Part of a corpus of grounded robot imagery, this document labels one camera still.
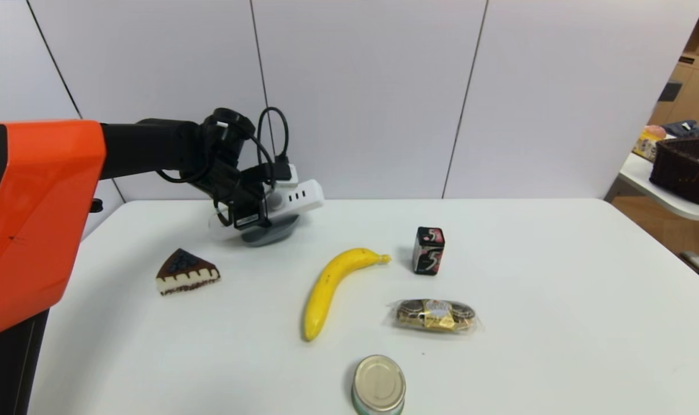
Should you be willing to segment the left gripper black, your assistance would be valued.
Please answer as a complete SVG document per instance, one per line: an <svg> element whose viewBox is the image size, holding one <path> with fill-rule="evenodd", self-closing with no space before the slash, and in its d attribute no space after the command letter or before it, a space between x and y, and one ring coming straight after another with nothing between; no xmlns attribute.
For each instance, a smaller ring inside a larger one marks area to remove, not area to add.
<svg viewBox="0 0 699 415"><path fill-rule="evenodd" d="M273 226L273 222L266 218L264 187L241 187L237 190L232 202L234 228L247 229L254 226L271 228Z"/></svg>

